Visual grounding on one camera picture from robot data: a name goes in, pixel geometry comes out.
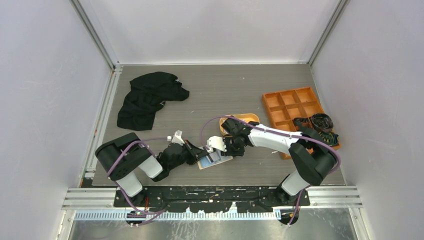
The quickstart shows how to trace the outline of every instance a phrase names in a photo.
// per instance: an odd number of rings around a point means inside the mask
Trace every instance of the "black cloth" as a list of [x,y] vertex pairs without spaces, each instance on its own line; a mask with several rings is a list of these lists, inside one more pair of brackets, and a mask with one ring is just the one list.
[[190,94],[177,76],[162,71],[139,76],[129,84],[131,91],[123,100],[116,124],[135,131],[151,130],[156,112],[164,107],[165,101],[183,101]]

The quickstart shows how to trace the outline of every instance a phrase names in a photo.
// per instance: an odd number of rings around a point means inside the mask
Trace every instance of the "white wall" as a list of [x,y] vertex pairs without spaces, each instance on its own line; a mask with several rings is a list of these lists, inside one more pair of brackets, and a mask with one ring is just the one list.
[[313,65],[376,239],[424,234],[424,3],[352,0]]
[[121,64],[305,63],[338,1],[81,3]]
[[0,7],[0,239],[53,239],[110,70],[68,0]]

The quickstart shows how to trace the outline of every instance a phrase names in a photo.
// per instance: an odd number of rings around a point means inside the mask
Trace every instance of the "orange tray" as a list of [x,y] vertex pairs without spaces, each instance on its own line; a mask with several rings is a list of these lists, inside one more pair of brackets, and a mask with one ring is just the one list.
[[[264,93],[262,103],[271,126],[283,131],[296,132],[294,118],[309,118],[314,114],[324,113],[311,87]],[[341,146],[339,142],[332,148],[337,150]],[[282,159],[291,159],[285,153],[280,152],[280,155]]]
[[[226,116],[234,116],[235,118],[238,118],[240,120],[243,120],[245,123],[248,123],[250,121],[253,122],[258,122],[259,123],[259,117],[256,114],[253,113],[243,113],[243,114],[230,114],[230,115],[226,115]],[[221,134],[227,135],[227,131],[224,130],[224,128],[221,126],[225,120],[227,120],[228,118],[226,117],[221,117],[219,119],[219,130],[221,131]]]

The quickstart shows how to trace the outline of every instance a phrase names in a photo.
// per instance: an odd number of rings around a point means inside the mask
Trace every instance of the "wood grain surface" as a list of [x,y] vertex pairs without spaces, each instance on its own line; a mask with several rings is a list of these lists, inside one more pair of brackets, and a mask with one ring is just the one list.
[[[117,115],[130,91],[130,81],[152,72],[168,72],[178,76],[182,87],[190,91],[184,101],[168,101],[156,113],[152,130],[138,131],[138,137],[166,137],[176,130],[182,137],[201,146],[199,137],[203,124],[217,116],[253,113],[262,124],[269,121],[261,96],[263,93],[287,89],[313,87],[315,84],[310,67],[306,64],[265,65],[155,65],[124,66],[113,101],[103,142],[111,141],[132,130],[117,127]],[[205,139],[220,136],[219,121],[212,121],[203,133]],[[148,143],[155,153],[168,145],[165,140]],[[246,147],[243,157],[200,170],[198,165],[181,165],[173,169],[162,181],[153,182],[144,172],[136,169],[136,175],[145,186],[153,185],[278,185],[296,168],[291,160],[281,159],[278,153],[263,147]],[[326,177],[323,184],[344,184],[340,170]],[[106,178],[100,164],[93,179],[95,186],[114,185]]]

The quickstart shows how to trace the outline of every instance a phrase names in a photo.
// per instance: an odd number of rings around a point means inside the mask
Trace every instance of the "metal frame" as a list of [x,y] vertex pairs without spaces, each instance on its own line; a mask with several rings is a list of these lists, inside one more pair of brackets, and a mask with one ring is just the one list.
[[307,64],[309,64],[311,67],[315,62],[315,59],[317,59],[318,54],[320,53],[321,49],[324,46],[324,43],[327,41],[327,38],[329,37],[330,33],[333,31],[334,27],[337,24],[337,21],[339,20],[340,16],[342,15],[343,11],[345,10],[346,6],[350,0],[340,0],[337,4],[337,6],[334,9],[334,12],[331,15],[330,21],[328,22],[327,26],[325,27],[324,32],[322,33],[321,37],[319,38],[318,43],[316,44],[315,49],[312,52],[312,55],[310,56],[309,61]]
[[105,48],[105,45],[103,44],[102,40],[100,39],[98,33],[96,32],[96,29],[94,28],[92,22],[90,21],[86,11],[84,10],[84,7],[81,5],[79,0],[69,0],[69,2],[72,4],[73,8],[75,9],[75,12],[78,14],[79,19],[84,24],[85,29],[90,34],[91,39],[93,40],[94,44],[100,51],[101,55],[103,56],[104,60],[106,61],[107,65],[109,65],[110,69],[114,69],[116,62],[114,62],[109,55],[108,51]]
[[85,166],[83,168],[84,178],[93,179],[96,171],[97,158],[95,156],[96,149],[102,144],[105,136],[106,126],[109,121],[109,114],[111,113],[112,103],[114,102],[115,93],[118,87],[118,80],[122,73],[121,65],[117,65],[109,82],[107,83],[106,91],[103,96],[102,106],[97,117],[95,131],[93,138],[88,147]]
[[[126,214],[133,209],[130,207],[113,207],[116,187],[108,188],[69,188],[62,210],[65,212],[58,239],[68,239],[74,221],[123,221]],[[356,186],[312,186],[307,190],[310,206],[302,209],[347,208],[353,222],[358,239],[369,240],[369,233],[363,219],[363,205]],[[274,207],[273,212],[237,213],[235,202],[228,212],[217,213],[174,213],[165,212],[156,221],[216,221],[216,220],[274,220],[281,217],[280,210],[293,209],[293,206]]]

